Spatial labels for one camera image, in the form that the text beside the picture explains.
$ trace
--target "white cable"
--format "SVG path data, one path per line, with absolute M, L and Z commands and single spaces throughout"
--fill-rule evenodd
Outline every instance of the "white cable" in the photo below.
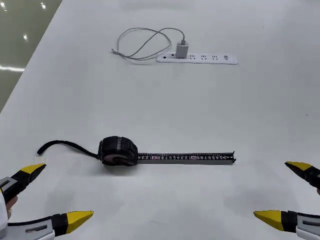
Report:
M 168 48 L 171 47 L 172 45 L 172 42 L 170 40 L 170 38 L 164 34 L 162 31 L 163 30 L 176 30 L 176 31 L 179 31 L 181 34 L 182 34 L 182 41 L 181 42 L 185 42 L 185 34 L 178 28 L 173 28 L 173 27 L 165 27 L 165 28 L 162 28 L 160 29 L 159 31 L 157 30 L 154 30 L 154 29 L 151 29 L 151 28 L 146 28 L 146 27 L 133 27 L 133 28 L 129 28 L 128 30 L 124 31 L 117 39 L 116 41 L 116 49 L 111 49 L 112 53 L 116 54 L 116 55 L 119 55 L 125 59 L 131 59 L 131 60 L 137 60 L 137 61 L 146 61 L 146 60 L 150 60 L 150 59 L 155 59 L 157 57 L 157 54 L 167 50 Z M 120 40 L 126 36 L 127 34 L 129 33 L 132 33 L 132 32 L 135 32 L 135 31 L 151 31 L 151 32 L 155 32 L 147 41 L 144 42 L 144 44 L 133 54 L 131 55 L 125 55 L 123 53 L 121 53 L 119 51 L 119 45 L 120 45 Z M 157 51 L 149 56 L 143 56 L 143 57 L 134 57 L 134 55 L 136 55 L 138 52 L 141 51 L 141 49 L 154 37 L 156 36 L 157 34 L 161 34 L 162 36 L 164 36 L 166 38 L 166 40 L 168 41 L 168 45 L 161 49 L 160 51 Z

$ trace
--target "black wrist strap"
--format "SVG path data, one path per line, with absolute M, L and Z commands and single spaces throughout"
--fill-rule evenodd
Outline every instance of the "black wrist strap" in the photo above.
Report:
M 75 144 L 71 141 L 61 141 L 61 140 L 54 140 L 54 141 L 49 141 L 47 143 L 45 143 L 42 147 L 39 148 L 39 150 L 36 152 L 37 154 L 41 155 L 43 154 L 48 148 L 50 148 L 52 145 L 55 144 L 63 144 L 63 145 L 67 145 L 69 147 L 72 147 L 74 149 L 77 149 L 81 152 L 83 152 L 84 154 L 87 154 L 91 157 L 94 157 L 95 159 L 99 159 L 98 154 L 92 153 L 86 149 L 84 149 L 82 146 Z

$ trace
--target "power strip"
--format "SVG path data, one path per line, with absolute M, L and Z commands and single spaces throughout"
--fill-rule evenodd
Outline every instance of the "power strip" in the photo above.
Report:
M 156 57 L 159 63 L 190 63 L 190 64 L 238 64 L 231 54 L 188 53 L 186 58 L 176 58 L 174 52 L 166 52 Z

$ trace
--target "measuring tape blade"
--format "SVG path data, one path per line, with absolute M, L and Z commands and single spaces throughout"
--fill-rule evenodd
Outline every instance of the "measuring tape blade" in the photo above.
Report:
M 231 165 L 235 152 L 138 153 L 138 164 Z

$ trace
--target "white charger plug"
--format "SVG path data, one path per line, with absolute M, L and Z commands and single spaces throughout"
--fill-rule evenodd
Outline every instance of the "white charger plug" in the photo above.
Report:
M 185 59 L 188 55 L 188 43 L 183 39 L 176 44 L 175 58 L 176 59 Z

